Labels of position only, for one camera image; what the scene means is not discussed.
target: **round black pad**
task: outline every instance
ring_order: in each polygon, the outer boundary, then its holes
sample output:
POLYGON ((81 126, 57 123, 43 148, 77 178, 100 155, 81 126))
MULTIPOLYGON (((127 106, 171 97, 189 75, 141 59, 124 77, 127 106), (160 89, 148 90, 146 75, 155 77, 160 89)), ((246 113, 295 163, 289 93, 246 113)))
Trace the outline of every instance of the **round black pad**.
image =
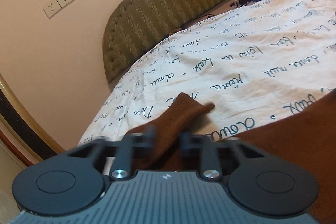
POLYGON ((12 185, 19 207, 38 215, 77 212, 104 190, 102 175, 88 159, 56 156, 23 170, 12 185))
POLYGON ((276 171, 268 171, 258 175, 256 183, 264 191, 273 194, 289 192, 295 186, 294 178, 288 174, 276 171))
POLYGON ((229 177, 228 189, 243 207, 273 217, 304 213, 319 193, 311 173, 275 157, 252 159, 237 168, 229 177))
POLYGON ((51 171, 40 175, 36 185, 43 192, 57 194, 70 190, 75 182, 75 176, 69 172, 51 171))

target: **metal knob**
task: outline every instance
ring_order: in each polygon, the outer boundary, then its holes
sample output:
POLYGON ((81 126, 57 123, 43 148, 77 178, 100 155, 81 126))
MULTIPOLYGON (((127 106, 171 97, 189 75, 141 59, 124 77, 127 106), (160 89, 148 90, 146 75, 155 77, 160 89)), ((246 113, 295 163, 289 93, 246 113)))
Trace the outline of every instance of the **metal knob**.
POLYGON ((114 177, 114 178, 116 178, 116 179, 123 179, 123 178, 125 178, 125 177, 128 176, 128 173, 125 170, 118 169, 118 170, 114 170, 111 173, 111 176, 114 177))
POLYGON ((208 179, 215 179, 220 176, 220 173, 217 170, 206 170, 203 175, 208 179))

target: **white duvet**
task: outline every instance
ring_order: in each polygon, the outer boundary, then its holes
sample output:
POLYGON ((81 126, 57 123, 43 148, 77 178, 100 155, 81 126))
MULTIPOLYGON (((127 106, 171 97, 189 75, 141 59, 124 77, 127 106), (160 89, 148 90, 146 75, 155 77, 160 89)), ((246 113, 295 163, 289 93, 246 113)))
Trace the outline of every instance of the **white duvet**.
POLYGON ((197 128, 213 140, 301 112, 336 86, 335 11, 336 0, 263 0, 170 36, 122 77, 79 144, 121 140, 180 92, 215 103, 197 128))

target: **logo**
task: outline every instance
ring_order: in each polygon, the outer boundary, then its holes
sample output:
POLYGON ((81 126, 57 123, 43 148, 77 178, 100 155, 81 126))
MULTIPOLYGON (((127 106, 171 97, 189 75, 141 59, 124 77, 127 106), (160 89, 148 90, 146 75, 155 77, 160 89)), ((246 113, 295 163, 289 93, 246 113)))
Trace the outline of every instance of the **logo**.
POLYGON ((165 174, 165 175, 163 175, 162 177, 163 177, 164 179, 166 179, 166 180, 168 180, 168 179, 172 178, 172 176, 171 176, 171 175, 169 175, 169 174, 165 174))

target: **gray grooved panel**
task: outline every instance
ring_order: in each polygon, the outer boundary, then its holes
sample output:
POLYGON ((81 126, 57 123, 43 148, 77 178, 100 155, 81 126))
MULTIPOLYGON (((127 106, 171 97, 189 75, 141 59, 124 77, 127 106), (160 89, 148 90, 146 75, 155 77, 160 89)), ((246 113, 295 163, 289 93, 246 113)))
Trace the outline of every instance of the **gray grooved panel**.
POLYGON ((308 214, 269 219, 244 211, 219 183, 200 180, 195 172, 139 171, 114 182, 99 202, 63 217, 22 212, 14 224, 317 224, 308 214))

